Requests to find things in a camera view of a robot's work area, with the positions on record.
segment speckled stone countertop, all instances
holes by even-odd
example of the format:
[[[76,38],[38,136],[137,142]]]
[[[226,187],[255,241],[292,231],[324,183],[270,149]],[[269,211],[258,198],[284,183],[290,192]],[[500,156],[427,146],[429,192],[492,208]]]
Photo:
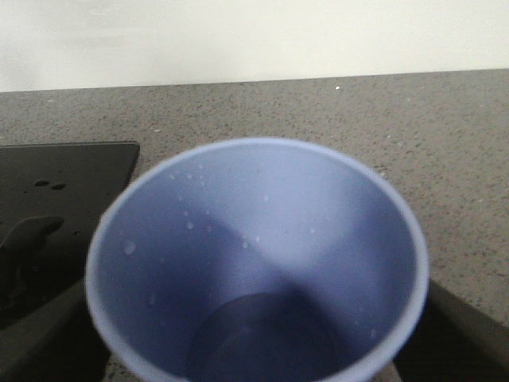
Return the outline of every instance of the speckled stone countertop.
[[[196,145],[343,151],[409,201],[434,281],[509,326],[509,70],[0,94],[0,145],[136,140],[134,176]]]

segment water droplet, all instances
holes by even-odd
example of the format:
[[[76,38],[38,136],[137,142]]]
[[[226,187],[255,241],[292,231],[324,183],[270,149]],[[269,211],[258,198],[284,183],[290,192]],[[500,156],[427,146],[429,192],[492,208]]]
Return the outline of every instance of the water droplet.
[[[132,240],[125,239],[122,242],[122,250],[125,255],[132,255],[134,251],[136,251],[136,243]]]
[[[149,294],[148,303],[150,306],[153,306],[156,303],[157,295],[155,292]]]

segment blue cup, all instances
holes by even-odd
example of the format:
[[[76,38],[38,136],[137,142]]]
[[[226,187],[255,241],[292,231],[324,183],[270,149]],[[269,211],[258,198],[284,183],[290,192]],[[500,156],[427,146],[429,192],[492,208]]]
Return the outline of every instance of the blue cup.
[[[414,214],[380,176],[311,143],[198,147],[103,215],[87,301],[147,381],[366,381],[412,332],[428,284]]]

